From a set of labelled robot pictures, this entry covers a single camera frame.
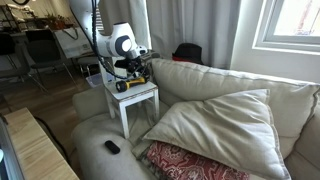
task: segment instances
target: white pillow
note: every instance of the white pillow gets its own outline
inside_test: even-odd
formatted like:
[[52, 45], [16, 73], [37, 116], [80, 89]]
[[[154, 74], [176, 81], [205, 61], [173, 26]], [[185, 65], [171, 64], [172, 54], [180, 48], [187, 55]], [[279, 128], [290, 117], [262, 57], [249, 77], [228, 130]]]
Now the white pillow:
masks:
[[269, 90], [173, 105], [144, 139], [170, 143], [266, 179], [291, 179], [268, 106]]

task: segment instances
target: red patterned pillow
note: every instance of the red patterned pillow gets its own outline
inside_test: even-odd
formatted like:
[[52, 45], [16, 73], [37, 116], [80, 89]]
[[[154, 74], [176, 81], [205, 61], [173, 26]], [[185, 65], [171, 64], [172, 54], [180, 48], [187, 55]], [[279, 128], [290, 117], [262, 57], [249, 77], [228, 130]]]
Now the red patterned pillow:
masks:
[[249, 175], [180, 147], [154, 141], [147, 158], [170, 179], [247, 180]]

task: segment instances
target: white side table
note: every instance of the white side table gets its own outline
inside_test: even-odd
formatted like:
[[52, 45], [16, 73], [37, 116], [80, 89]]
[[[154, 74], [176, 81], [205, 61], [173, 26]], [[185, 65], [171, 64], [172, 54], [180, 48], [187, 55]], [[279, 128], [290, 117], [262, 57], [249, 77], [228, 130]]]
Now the white side table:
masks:
[[111, 118], [115, 118], [115, 113], [120, 117], [123, 126], [124, 137], [126, 139], [130, 137], [126, 112], [127, 106], [151, 98], [151, 102], [153, 103], [154, 107], [154, 118], [155, 120], [159, 120], [158, 87], [152, 82], [134, 86], [122, 93], [119, 93], [117, 91], [114, 82], [105, 83], [104, 86], [106, 88], [106, 95]]

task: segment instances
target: curtain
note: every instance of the curtain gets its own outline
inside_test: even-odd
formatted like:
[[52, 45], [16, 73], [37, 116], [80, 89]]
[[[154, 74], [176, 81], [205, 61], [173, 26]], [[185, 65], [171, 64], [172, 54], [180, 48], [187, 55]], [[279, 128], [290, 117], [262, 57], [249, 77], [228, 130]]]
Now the curtain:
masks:
[[240, 0], [147, 0], [152, 49], [170, 58], [181, 43], [202, 47], [205, 65], [229, 69]]
[[128, 22], [138, 45], [151, 48], [148, 15], [145, 0], [101, 0], [99, 9], [106, 35], [112, 33], [112, 26]]

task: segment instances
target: black chair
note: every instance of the black chair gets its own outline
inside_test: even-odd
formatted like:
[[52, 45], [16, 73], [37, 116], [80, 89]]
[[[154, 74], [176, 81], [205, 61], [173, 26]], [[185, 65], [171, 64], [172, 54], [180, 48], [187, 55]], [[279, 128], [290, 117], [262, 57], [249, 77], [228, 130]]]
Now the black chair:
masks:
[[[23, 46], [22, 45], [17, 45], [15, 48], [15, 52], [18, 58], [18, 61], [20, 63], [19, 67], [8, 69], [8, 70], [2, 70], [0, 71], [0, 78], [12, 78], [12, 77], [23, 77], [23, 76], [28, 76], [31, 78], [38, 87], [47, 92], [47, 89], [43, 87], [36, 79], [34, 79], [31, 74], [30, 74], [30, 66], [28, 64], [28, 61], [26, 59], [25, 53], [23, 52]], [[0, 101], [4, 101], [6, 105], [8, 106], [9, 110], [11, 111], [6, 99], [4, 98], [3, 94], [0, 93]]]
[[82, 76], [84, 77], [84, 70], [83, 66], [86, 68], [88, 77], [91, 76], [90, 67], [93, 65], [99, 65], [98, 57], [96, 56], [87, 56], [87, 57], [81, 57], [78, 59], [78, 64], [80, 66], [80, 71]]
[[76, 86], [69, 69], [65, 65], [64, 61], [61, 59], [60, 51], [55, 43], [51, 40], [38, 40], [29, 42], [27, 45], [27, 50], [30, 57], [33, 59], [35, 64], [31, 65], [32, 69], [37, 71], [38, 77], [42, 85], [44, 85], [42, 78], [39, 73], [39, 69], [42, 68], [55, 68], [58, 65], [63, 65], [65, 70], [68, 72], [71, 80]]
[[29, 42], [39, 40], [55, 41], [53, 34], [49, 29], [26, 31], [26, 36]]
[[16, 64], [11, 59], [11, 54], [15, 53], [15, 43], [10, 36], [10, 34], [7, 33], [0, 33], [0, 56], [6, 55], [11, 66], [13, 68], [17, 68]]

